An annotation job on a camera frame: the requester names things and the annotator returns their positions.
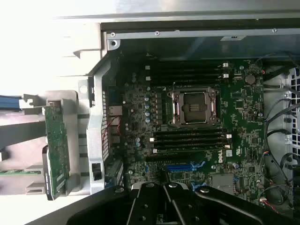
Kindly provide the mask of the hard drive with blue label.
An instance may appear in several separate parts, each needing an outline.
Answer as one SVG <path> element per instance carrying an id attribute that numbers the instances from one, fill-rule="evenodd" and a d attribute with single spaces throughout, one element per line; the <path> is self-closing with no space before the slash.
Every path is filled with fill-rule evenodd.
<path id="1" fill-rule="evenodd" d="M 20 99 L 22 99 L 21 96 L 0 95 L 0 111 L 20 111 Z"/>

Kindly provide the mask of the blue expansion slot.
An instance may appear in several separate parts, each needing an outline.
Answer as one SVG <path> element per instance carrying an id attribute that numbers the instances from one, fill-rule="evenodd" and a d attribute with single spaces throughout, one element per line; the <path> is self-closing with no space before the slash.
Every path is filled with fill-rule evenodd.
<path id="1" fill-rule="evenodd" d="M 203 167 L 205 163 L 205 161 L 202 161 L 201 163 L 190 162 L 189 164 L 166 165 L 165 169 L 169 172 L 197 171 L 199 168 Z"/>

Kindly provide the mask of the grey parts rack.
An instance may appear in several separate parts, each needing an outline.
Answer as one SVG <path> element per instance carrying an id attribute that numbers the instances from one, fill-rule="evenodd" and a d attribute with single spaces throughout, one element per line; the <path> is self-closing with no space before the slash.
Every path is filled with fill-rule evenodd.
<path id="1" fill-rule="evenodd" d="M 45 180 L 42 148 L 46 146 L 44 108 L 50 100 L 61 101 L 67 130 L 70 177 L 65 194 L 89 194 L 89 163 L 86 146 L 88 101 L 74 90 L 51 90 L 40 95 L 22 95 L 20 111 L 0 111 L 0 171 L 41 171 L 41 175 L 0 176 L 2 195 L 43 195 Z"/>

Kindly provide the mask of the black long expansion slot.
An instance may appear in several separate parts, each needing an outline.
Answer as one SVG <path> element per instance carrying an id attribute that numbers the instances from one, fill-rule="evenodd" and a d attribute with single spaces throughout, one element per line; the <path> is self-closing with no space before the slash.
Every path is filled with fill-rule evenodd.
<path id="1" fill-rule="evenodd" d="M 160 156 L 149 156 L 145 158 L 146 162 L 156 161 L 198 161 L 201 160 L 199 157 L 194 155 L 160 155 Z"/>

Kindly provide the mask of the metal disk bay cage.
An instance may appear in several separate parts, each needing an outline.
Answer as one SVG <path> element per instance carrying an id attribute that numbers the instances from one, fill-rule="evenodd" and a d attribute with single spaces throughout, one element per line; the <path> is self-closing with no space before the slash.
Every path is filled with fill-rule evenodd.
<path id="1" fill-rule="evenodd" d="M 288 152 L 300 155 L 300 69 L 292 68 L 263 84 L 269 145 L 285 145 Z"/>

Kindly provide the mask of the metal CPU socket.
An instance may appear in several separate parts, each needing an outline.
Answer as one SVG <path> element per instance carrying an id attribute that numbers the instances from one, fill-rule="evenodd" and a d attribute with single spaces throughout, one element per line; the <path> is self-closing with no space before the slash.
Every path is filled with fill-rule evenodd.
<path id="1" fill-rule="evenodd" d="M 176 128 L 215 126 L 218 91 L 212 87 L 178 88 L 167 93 L 171 101 L 167 124 Z"/>

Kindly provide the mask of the green Dell motherboard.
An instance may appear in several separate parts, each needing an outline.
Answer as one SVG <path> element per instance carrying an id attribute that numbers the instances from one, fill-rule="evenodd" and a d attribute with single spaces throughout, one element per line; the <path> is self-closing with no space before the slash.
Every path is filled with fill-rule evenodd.
<path id="1" fill-rule="evenodd" d="M 253 74 L 253 85 L 245 76 Z M 167 124 L 178 88 L 212 87 L 219 122 L 211 127 L 177 128 Z M 123 60 L 106 82 L 108 115 L 102 129 L 105 184 L 131 188 L 156 179 L 166 165 L 192 161 L 146 162 L 158 152 L 205 151 L 195 156 L 205 165 L 197 171 L 169 172 L 172 182 L 191 190 L 211 186 L 258 204 L 264 179 L 259 160 L 264 150 L 263 71 L 250 60 Z"/>

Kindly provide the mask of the black open PC case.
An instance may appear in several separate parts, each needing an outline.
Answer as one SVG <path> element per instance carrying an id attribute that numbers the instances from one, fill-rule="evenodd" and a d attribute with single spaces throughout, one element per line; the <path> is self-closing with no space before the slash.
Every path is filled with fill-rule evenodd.
<path id="1" fill-rule="evenodd" d="M 250 60 L 264 82 L 292 68 L 300 69 L 300 2 L 291 9 L 234 11 L 130 12 L 90 16 L 100 26 L 102 59 L 88 73 L 90 116 L 86 131 L 90 191 L 106 186 L 102 129 L 108 115 L 106 82 L 123 60 L 199 61 Z M 274 151 L 268 137 L 264 103 L 264 150 L 259 169 L 264 179 L 259 203 L 283 216 L 300 220 L 300 155 L 285 145 Z M 164 185 L 156 224 L 181 224 L 168 202 Z"/>

